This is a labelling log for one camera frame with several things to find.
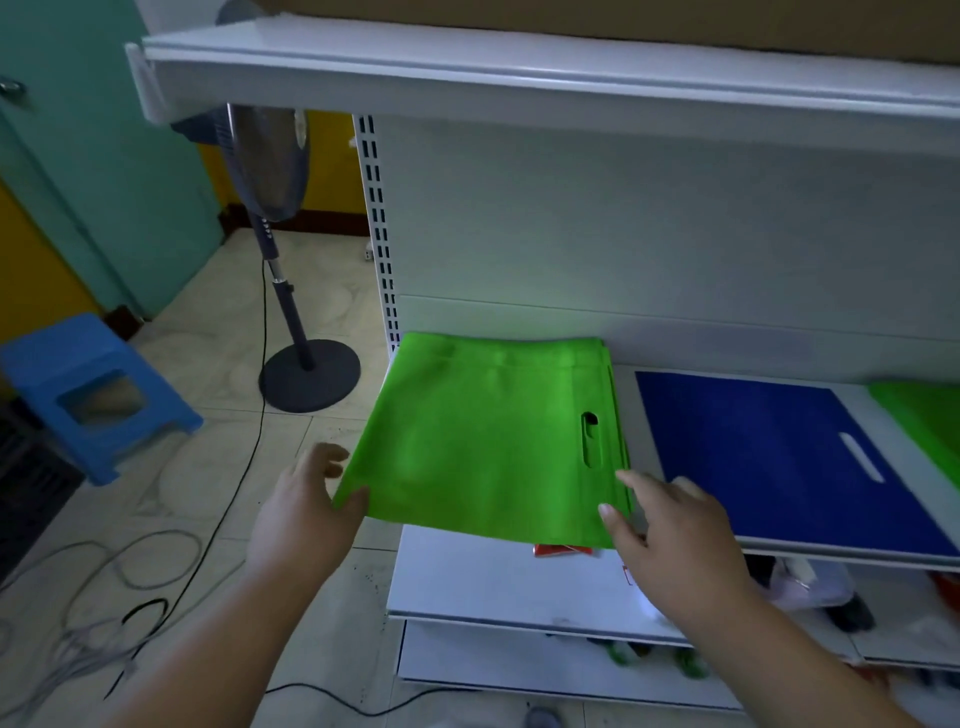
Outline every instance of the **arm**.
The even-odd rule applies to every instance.
[[[283,647],[349,553],[367,512],[360,490],[334,510],[324,476],[348,453],[316,445],[288,468],[253,525],[239,581],[109,708],[109,728],[247,726]]]
[[[600,506],[624,564],[757,723],[920,725],[762,598],[716,498],[686,478],[617,477],[649,523],[646,537],[637,536],[618,511]]]

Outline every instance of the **yellow wall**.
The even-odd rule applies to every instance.
[[[0,343],[100,306],[0,181]]]
[[[363,181],[349,114],[309,111],[310,181],[303,197],[303,209],[366,214]],[[240,202],[217,147],[198,145],[206,172],[223,206]]]

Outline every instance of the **hand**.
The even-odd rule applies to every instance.
[[[339,509],[326,492],[324,478],[339,477],[344,469],[337,461],[349,455],[339,445],[319,443],[280,475],[253,524],[248,570],[291,580],[313,598],[347,557],[367,515],[366,488]]]
[[[633,489],[649,527],[637,536],[612,506],[600,517],[636,584],[689,636],[726,616],[742,617],[760,599],[720,502],[685,477],[661,483],[649,475],[618,471]]]

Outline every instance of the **forearm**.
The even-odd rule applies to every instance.
[[[716,605],[686,634],[759,725],[919,725],[759,596]]]
[[[250,725],[280,653],[316,590],[247,572],[110,707],[109,728]]]

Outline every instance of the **blue plastic stool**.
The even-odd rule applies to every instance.
[[[166,425],[194,432],[204,423],[132,347],[92,313],[61,321],[0,346],[0,369],[94,485],[118,476],[113,456]],[[84,427],[64,408],[70,393],[128,376],[143,408],[106,427]]]

